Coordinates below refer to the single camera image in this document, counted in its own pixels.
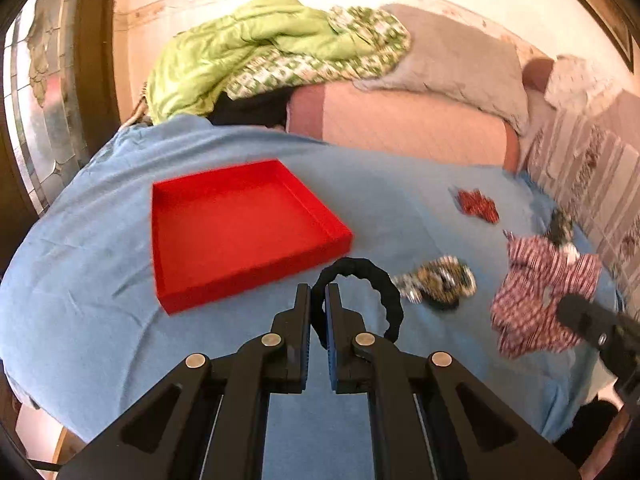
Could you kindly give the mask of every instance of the black scrunchie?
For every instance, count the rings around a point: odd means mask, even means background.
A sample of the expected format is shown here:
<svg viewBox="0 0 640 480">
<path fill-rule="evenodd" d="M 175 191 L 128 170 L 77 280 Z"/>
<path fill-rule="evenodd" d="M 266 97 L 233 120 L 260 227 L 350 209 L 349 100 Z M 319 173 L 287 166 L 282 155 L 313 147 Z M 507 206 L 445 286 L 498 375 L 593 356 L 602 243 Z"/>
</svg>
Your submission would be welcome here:
<svg viewBox="0 0 640 480">
<path fill-rule="evenodd" d="M 400 305 L 400 292 L 391 282 L 391 278 L 366 258 L 340 258 L 320 272 L 316 284 L 311 288 L 311 326 L 318 334 L 320 344 L 326 348 L 326 312 L 322 309 L 324 289 L 338 274 L 368 280 L 380 293 L 380 302 L 385 307 L 386 320 L 389 323 L 384 337 L 395 343 L 398 340 L 404 312 Z"/>
</svg>

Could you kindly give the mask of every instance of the red tray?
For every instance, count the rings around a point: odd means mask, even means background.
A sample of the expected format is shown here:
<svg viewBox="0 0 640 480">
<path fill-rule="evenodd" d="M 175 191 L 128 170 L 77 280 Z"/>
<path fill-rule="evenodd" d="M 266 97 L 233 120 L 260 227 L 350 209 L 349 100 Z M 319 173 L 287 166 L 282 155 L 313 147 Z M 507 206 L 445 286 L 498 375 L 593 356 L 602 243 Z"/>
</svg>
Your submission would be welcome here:
<svg viewBox="0 0 640 480">
<path fill-rule="evenodd" d="M 156 295 L 174 314 L 337 258 L 353 234 L 267 160 L 155 182 L 151 237 Z"/>
</svg>

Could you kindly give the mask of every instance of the fabric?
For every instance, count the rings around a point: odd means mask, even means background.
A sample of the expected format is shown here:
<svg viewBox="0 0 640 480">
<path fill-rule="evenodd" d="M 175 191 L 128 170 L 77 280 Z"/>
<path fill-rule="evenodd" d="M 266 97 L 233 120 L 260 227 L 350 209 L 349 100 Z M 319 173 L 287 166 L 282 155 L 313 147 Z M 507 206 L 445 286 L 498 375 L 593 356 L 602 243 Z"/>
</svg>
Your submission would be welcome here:
<svg viewBox="0 0 640 480">
<path fill-rule="evenodd" d="M 561 249 L 574 239 L 574 220 L 566 211 L 556 209 L 551 213 L 551 222 L 545 236 L 553 245 Z"/>
<path fill-rule="evenodd" d="M 495 209 L 495 202 L 480 193 L 479 189 L 459 190 L 458 202 L 465 215 L 477 216 L 489 224 L 497 224 L 500 221 L 500 216 Z"/>
<path fill-rule="evenodd" d="M 287 131 L 347 148 L 502 166 L 513 173 L 518 137 L 506 126 L 496 116 L 442 95 L 363 92 L 349 82 L 335 82 L 296 89 Z"/>
<path fill-rule="evenodd" d="M 640 478 L 640 417 L 636 416 L 616 450 L 596 480 L 630 480 Z"/>
<path fill-rule="evenodd" d="M 594 118 L 606 130 L 614 132 L 620 139 L 640 152 L 640 97 L 622 91 L 612 104 Z"/>
<path fill-rule="evenodd" d="M 515 47 L 476 28 L 399 4 L 383 6 L 409 30 L 413 46 L 393 72 L 356 81 L 363 90 L 433 91 L 495 114 L 517 133 L 527 126 L 527 97 Z"/>
<path fill-rule="evenodd" d="M 149 114 L 159 124 L 180 113 L 209 114 L 223 90 L 237 98 L 277 86 L 382 75 L 409 44 L 402 25 L 383 11 L 327 13 L 298 0 L 252 0 L 168 41 L 147 80 Z"/>
<path fill-rule="evenodd" d="M 578 410 L 574 422 L 556 442 L 556 449 L 579 468 L 607 433 L 618 409 L 608 400 L 594 399 Z"/>
<path fill-rule="evenodd" d="M 543 203 L 543 210 L 544 210 L 544 217 L 546 219 L 546 223 L 545 226 L 542 227 L 542 231 L 544 231 L 545 227 L 549 225 L 549 222 L 551 222 L 551 215 L 553 214 L 553 211 L 555 211 L 555 209 L 558 207 L 558 205 L 556 204 L 556 202 L 554 202 L 554 200 L 549 197 L 548 195 L 544 194 L 543 191 L 540 189 L 540 187 L 532 181 L 531 176 L 529 175 L 529 173 L 527 173 L 526 171 L 523 171 L 521 173 L 519 173 L 519 176 L 527 183 L 527 185 L 535 190 L 536 192 L 540 193 L 540 195 L 538 196 L 538 200 Z M 584 237 L 584 234 L 582 232 L 582 230 L 580 229 L 580 226 L 575 226 L 574 228 L 574 244 L 578 250 L 578 252 L 580 253 L 585 253 L 586 252 L 591 252 L 593 253 L 593 248 L 591 247 L 590 244 L 588 244 L 588 242 L 586 243 L 586 238 Z M 602 272 L 600 273 L 600 280 L 598 281 L 598 288 L 596 289 L 596 297 L 595 297 L 595 301 L 601 303 L 601 292 L 600 292 L 600 287 L 602 286 L 602 281 L 603 280 L 610 280 L 611 276 L 610 274 L 603 268 Z M 624 304 L 624 300 L 622 295 L 620 294 L 619 291 L 615 292 L 615 307 L 614 307 L 614 311 L 616 312 L 622 312 L 625 309 L 625 304 Z M 591 373 L 591 377 L 590 377 L 590 386 L 588 387 L 587 390 L 587 396 L 586 396 L 586 400 L 585 402 L 591 402 L 593 399 L 595 399 L 599 392 L 603 389 L 606 388 L 608 386 L 611 386 L 611 384 L 616 380 L 616 378 L 609 372 L 609 370 L 607 369 L 607 367 L 604 365 L 604 363 L 602 362 L 602 360 L 600 358 L 596 359 L 596 363 L 593 367 L 593 371 Z"/>
<path fill-rule="evenodd" d="M 345 59 L 317 59 L 272 48 L 255 56 L 232 76 L 226 85 L 226 93 L 232 99 L 238 99 L 283 86 L 381 76 L 398 63 L 411 45 L 406 29 L 384 10 L 332 7 L 328 21 L 338 34 L 356 34 L 375 48 L 374 53 Z"/>
<path fill-rule="evenodd" d="M 126 121 L 122 123 L 119 130 L 127 128 L 128 126 L 133 126 L 134 124 L 145 123 L 148 126 L 151 126 L 151 118 L 147 115 L 149 111 L 149 106 L 146 104 L 146 82 L 142 85 L 142 90 L 140 91 L 140 97 L 136 106 L 133 108 L 133 111 Z"/>
<path fill-rule="evenodd" d="M 287 125 L 287 104 L 293 88 L 278 88 L 265 94 L 232 101 L 222 92 L 207 119 L 214 126 L 252 124 L 255 126 Z"/>
<path fill-rule="evenodd" d="M 582 404 L 596 352 L 586 345 L 516 362 L 497 351 L 489 305 L 508 270 L 500 229 L 461 215 L 452 190 L 478 186 L 505 228 L 545 231 L 555 207 L 520 176 L 331 146 L 250 126 L 181 115 L 116 134 L 31 229 L 0 284 L 0 358 L 46 412 L 88 442 L 192 352 L 215 358 L 268 332 L 298 283 L 321 267 L 175 316 L 154 292 L 150 193 L 158 180 L 277 158 L 354 233 L 350 256 L 390 275 L 443 254 L 473 270 L 478 290 L 453 312 L 403 301 L 401 351 L 450 352 L 537 431 L 562 434 Z M 590 246 L 577 230 L 581 253 Z M 368 330 L 387 328 L 380 295 L 338 278 L 342 304 Z M 613 308 L 606 274 L 597 293 Z M 306 391 L 272 396 L 263 478 L 373 478 L 366 396 L 330 390 L 326 352 L 312 335 Z"/>
<path fill-rule="evenodd" d="M 536 137 L 531 178 L 596 247 L 630 307 L 640 305 L 640 157 L 585 116 L 559 110 Z"/>
<path fill-rule="evenodd" d="M 531 88 L 545 93 L 546 84 L 554 68 L 555 59 L 549 57 L 535 57 L 522 69 L 522 84 L 524 88 Z"/>
<path fill-rule="evenodd" d="M 542 131 L 548 122 L 553 122 L 556 117 L 555 108 L 545 101 L 545 96 L 542 92 L 531 88 L 526 88 L 525 91 L 529 104 L 529 123 L 527 123 L 526 131 L 518 138 L 520 141 L 520 153 L 517 165 L 518 172 L 526 168 L 531 147 L 538 138 L 540 131 Z"/>
<path fill-rule="evenodd" d="M 562 352 L 580 338 L 556 319 L 559 301 L 566 294 L 592 300 L 602 264 L 594 254 L 569 265 L 544 236 L 507 236 L 509 273 L 491 305 L 491 323 L 500 333 L 501 355 L 515 359 L 528 352 Z"/>
<path fill-rule="evenodd" d="M 611 106 L 620 92 L 622 85 L 597 61 L 565 55 L 558 56 L 553 65 L 545 99 L 556 108 L 596 117 Z"/>
<path fill-rule="evenodd" d="M 25 406 L 29 406 L 34 410 L 40 409 L 40 407 L 36 404 L 36 402 L 34 402 L 34 400 L 31 399 L 29 394 L 22 389 L 20 384 L 15 382 L 15 380 L 12 379 L 10 376 L 7 376 L 6 379 L 9 383 L 9 386 L 11 386 L 11 390 L 14 392 L 16 399 L 18 399 L 18 401 L 20 401 L 21 404 L 24 404 Z"/>
</svg>

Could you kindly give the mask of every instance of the bed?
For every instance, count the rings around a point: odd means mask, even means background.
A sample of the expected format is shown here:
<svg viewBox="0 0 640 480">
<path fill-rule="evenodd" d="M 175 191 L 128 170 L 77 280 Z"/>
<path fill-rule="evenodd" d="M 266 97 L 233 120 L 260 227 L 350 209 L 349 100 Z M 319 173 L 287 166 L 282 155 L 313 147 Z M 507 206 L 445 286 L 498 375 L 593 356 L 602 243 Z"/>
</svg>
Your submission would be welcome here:
<svg viewBox="0 0 640 480">
<path fill-rule="evenodd" d="M 403 301 L 398 347 L 450 352 L 535 430 L 554 440 L 584 401 L 596 354 L 585 345 L 517 360 L 498 355 L 489 306 L 507 272 L 503 229 L 544 231 L 554 203 L 523 175 L 331 146 L 250 126 L 177 116 L 120 131 L 81 170 L 18 249 L 0 285 L 0 358 L 8 377 L 89 441 L 185 356 L 214 358 L 266 332 L 296 284 L 320 267 L 169 317 L 154 295 L 150 190 L 154 181 L 277 158 L 351 228 L 350 255 L 390 274 L 443 254 L 478 282 L 453 312 Z M 461 214 L 457 188 L 495 200 L 493 226 Z M 590 251 L 577 233 L 581 252 Z M 384 310 L 366 282 L 338 279 L 343 304 L 383 333 Z M 596 299 L 613 308 L 603 272 Z M 330 391 L 326 354 L 312 335 L 302 396 L 272 396 L 264 478 L 372 478 L 367 402 Z"/>
</svg>

